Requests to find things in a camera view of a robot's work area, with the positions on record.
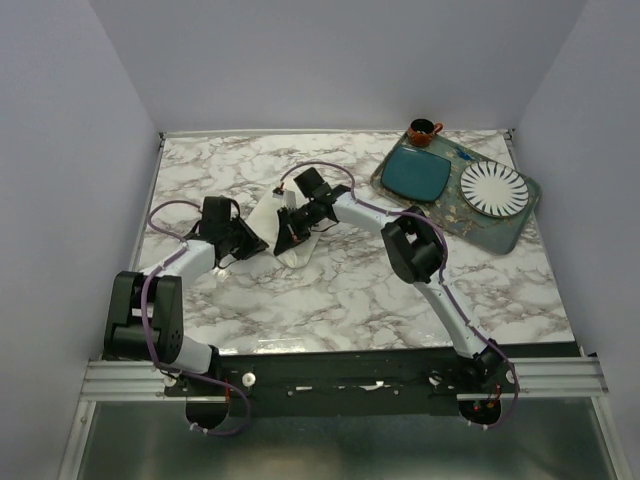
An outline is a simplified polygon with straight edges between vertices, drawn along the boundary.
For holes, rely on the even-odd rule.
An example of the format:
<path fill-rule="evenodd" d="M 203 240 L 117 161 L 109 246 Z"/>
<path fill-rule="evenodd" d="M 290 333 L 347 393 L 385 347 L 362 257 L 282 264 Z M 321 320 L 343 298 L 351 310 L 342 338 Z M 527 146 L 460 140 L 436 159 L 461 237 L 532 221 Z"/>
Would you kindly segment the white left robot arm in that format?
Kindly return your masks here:
<path fill-rule="evenodd" d="M 180 234 L 153 221 L 172 205 L 194 207 L 200 214 L 191 230 Z M 200 205 L 170 200 L 151 210 L 147 225 L 177 241 L 177 249 L 141 271 L 122 271 L 113 281 L 103 353 L 127 360 L 146 360 L 170 373 L 187 375 L 201 395 L 214 393 L 222 380 L 217 347 L 184 332 L 183 297 L 205 274 L 231 261 L 248 260 L 268 244 L 241 218 L 237 201 L 208 196 Z"/>

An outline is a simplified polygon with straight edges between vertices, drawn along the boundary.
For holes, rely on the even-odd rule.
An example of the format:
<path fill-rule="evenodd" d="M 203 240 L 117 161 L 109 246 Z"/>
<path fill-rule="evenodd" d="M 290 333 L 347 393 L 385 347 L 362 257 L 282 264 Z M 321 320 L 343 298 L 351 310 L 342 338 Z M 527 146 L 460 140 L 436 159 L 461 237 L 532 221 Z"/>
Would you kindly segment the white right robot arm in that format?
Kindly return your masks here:
<path fill-rule="evenodd" d="M 368 203 L 356 196 L 353 186 L 330 186 L 313 167 L 294 182 L 307 202 L 298 206 L 293 192 L 283 185 L 274 189 L 274 195 L 282 201 L 277 210 L 275 255 L 307 241 L 312 228 L 324 220 L 378 233 L 393 272 L 423 295 L 447 331 L 461 362 L 462 384 L 480 392 L 494 383 L 500 367 L 514 369 L 447 278 L 446 240 L 420 208 L 388 210 Z"/>

